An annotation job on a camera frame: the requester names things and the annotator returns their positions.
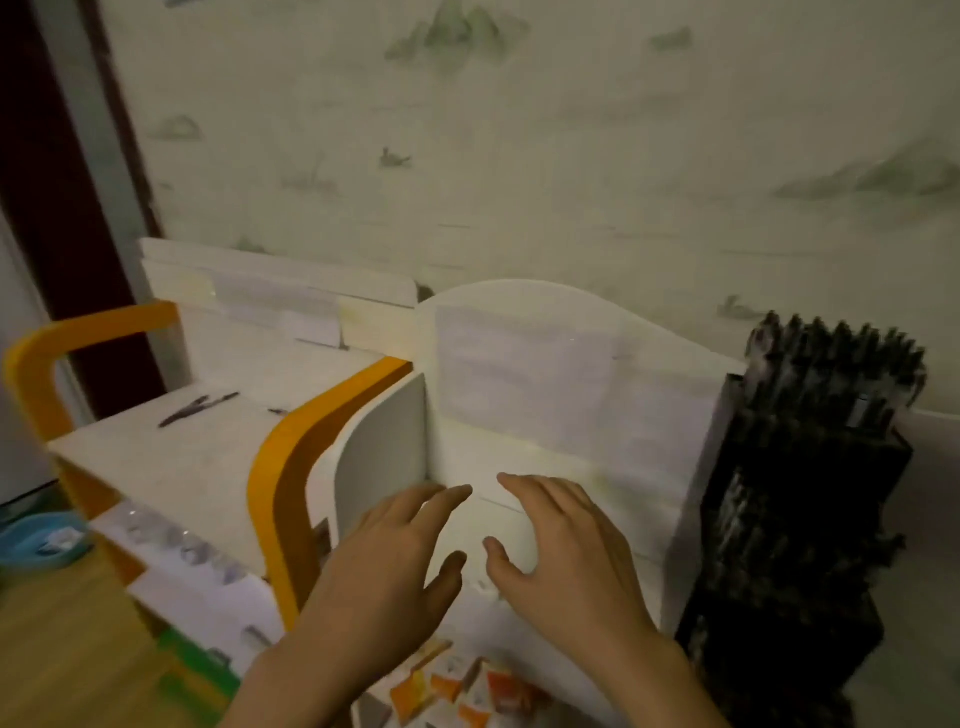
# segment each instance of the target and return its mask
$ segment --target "orange frame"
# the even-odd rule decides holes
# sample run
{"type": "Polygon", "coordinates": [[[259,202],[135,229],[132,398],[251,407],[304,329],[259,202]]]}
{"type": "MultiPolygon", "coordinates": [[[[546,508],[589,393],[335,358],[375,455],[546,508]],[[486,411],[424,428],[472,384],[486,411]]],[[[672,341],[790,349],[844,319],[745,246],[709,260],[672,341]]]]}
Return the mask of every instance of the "orange frame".
{"type": "MultiPolygon", "coordinates": [[[[4,358],[4,374],[13,398],[30,427],[43,443],[56,440],[74,429],[73,421],[57,394],[54,366],[57,360],[94,344],[172,326],[180,320],[173,303],[158,301],[56,321],[34,331],[14,344],[4,358]]],[[[120,501],[106,483],[54,457],[54,469],[71,504],[87,520],[93,520],[120,501]]],[[[94,534],[124,586],[143,573],[143,565],[126,551],[94,534]]],[[[166,625],[136,602],[137,612],[155,637],[166,625]]]]}
{"type": "Polygon", "coordinates": [[[247,503],[276,602],[289,630],[320,576],[306,479],[357,411],[413,372],[386,356],[280,421],[253,461],[247,503]]]}
{"type": "MultiPolygon", "coordinates": [[[[78,349],[178,323],[174,303],[159,301],[58,321],[17,342],[7,353],[7,384],[43,443],[74,429],[54,382],[57,360],[78,349]]],[[[253,462],[248,507],[263,549],[280,614],[290,629],[320,575],[320,560],[306,506],[306,480],[317,460],[356,412],[413,371],[409,361],[384,357],[284,417],[253,462]]],[[[74,508],[93,520],[120,497],[106,483],[54,458],[63,490],[74,508]]],[[[144,567],[106,539],[96,537],[124,586],[144,567]]],[[[141,617],[155,635],[165,625],[141,617]]]]}

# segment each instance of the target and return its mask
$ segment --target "forearm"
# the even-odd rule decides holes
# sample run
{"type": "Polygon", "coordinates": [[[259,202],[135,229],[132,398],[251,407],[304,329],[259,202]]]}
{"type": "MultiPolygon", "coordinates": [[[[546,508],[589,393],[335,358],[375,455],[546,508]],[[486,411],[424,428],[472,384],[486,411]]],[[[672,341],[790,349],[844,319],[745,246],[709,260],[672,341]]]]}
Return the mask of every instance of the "forearm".
{"type": "Polygon", "coordinates": [[[318,672],[284,641],[253,663],[221,728],[327,728],[348,708],[347,692],[332,661],[318,672]]]}
{"type": "Polygon", "coordinates": [[[625,652],[598,683],[637,728],[729,728],[683,650],[660,635],[625,652]]]}

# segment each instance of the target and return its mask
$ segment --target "finger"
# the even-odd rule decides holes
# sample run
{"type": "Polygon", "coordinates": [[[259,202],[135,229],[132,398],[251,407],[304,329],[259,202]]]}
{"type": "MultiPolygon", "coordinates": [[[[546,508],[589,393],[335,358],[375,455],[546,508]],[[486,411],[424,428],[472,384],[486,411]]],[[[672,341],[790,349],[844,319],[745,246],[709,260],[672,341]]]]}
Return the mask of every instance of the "finger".
{"type": "Polygon", "coordinates": [[[487,551],[487,576],[503,598],[514,606],[514,600],[519,597],[529,577],[514,566],[507,549],[493,536],[483,540],[483,548],[487,551]]]}
{"type": "Polygon", "coordinates": [[[424,599],[427,613],[434,622],[434,629],[440,625],[464,586],[462,572],[466,563],[467,555],[463,551],[454,551],[444,560],[440,573],[427,585],[424,599]]]}
{"type": "Polygon", "coordinates": [[[555,478],[545,477],[544,475],[531,475],[530,477],[540,484],[541,488],[543,488],[560,507],[560,510],[568,516],[572,516],[575,513],[583,513],[583,503],[581,503],[563,483],[555,478]]]}
{"type": "Polygon", "coordinates": [[[420,512],[423,504],[446,490],[445,486],[437,483],[421,483],[407,488],[394,497],[387,512],[383,514],[383,521],[389,523],[409,523],[420,512]]]}
{"type": "Polygon", "coordinates": [[[396,497],[398,495],[399,493],[394,493],[392,496],[387,496],[383,498],[373,508],[367,511],[367,513],[364,514],[364,517],[361,520],[362,525],[364,527],[367,527],[382,521],[383,517],[386,515],[387,511],[390,510],[390,506],[393,505],[394,500],[396,500],[396,497]]]}
{"type": "Polygon", "coordinates": [[[534,525],[534,530],[563,513],[557,502],[532,477],[501,473],[496,479],[507,493],[520,501],[520,505],[523,506],[523,510],[534,525]]]}
{"type": "Polygon", "coordinates": [[[572,480],[567,480],[565,477],[555,477],[553,480],[566,486],[570,493],[572,493],[577,500],[583,503],[590,510],[596,507],[596,505],[593,503],[593,500],[587,495],[587,491],[584,490],[584,486],[582,486],[580,483],[574,483],[572,480]]]}
{"type": "Polygon", "coordinates": [[[447,488],[437,493],[420,509],[411,524],[429,540],[431,545],[435,545],[440,538],[440,532],[450,520],[450,514],[469,498],[471,493],[473,493],[473,487],[469,485],[447,488]]]}

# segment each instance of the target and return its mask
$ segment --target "right hand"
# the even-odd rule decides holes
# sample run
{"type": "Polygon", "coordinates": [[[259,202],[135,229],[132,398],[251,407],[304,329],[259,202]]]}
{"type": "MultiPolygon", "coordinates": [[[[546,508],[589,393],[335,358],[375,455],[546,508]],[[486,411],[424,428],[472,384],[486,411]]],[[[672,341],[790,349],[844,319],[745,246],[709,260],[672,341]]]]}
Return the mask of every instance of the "right hand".
{"type": "Polygon", "coordinates": [[[487,574],[521,617],[606,687],[611,670],[663,642],[626,538],[577,483],[505,473],[497,480],[533,523],[538,563],[523,573],[489,537],[487,574]]]}

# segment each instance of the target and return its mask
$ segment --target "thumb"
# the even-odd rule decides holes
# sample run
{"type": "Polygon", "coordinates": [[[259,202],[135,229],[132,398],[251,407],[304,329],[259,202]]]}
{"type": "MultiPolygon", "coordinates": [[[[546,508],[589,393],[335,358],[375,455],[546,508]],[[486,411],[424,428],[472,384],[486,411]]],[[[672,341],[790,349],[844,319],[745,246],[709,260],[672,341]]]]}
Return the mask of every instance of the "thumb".
{"type": "Polygon", "coordinates": [[[461,572],[467,563],[467,555],[463,551],[454,551],[444,560],[444,565],[440,567],[433,581],[427,585],[424,598],[426,600],[426,609],[430,618],[438,626],[444,619],[447,611],[457,598],[464,580],[461,572]]]}
{"type": "Polygon", "coordinates": [[[503,597],[513,602],[527,578],[526,574],[511,563],[507,549],[493,536],[483,540],[483,548],[487,550],[487,576],[503,597]]]}

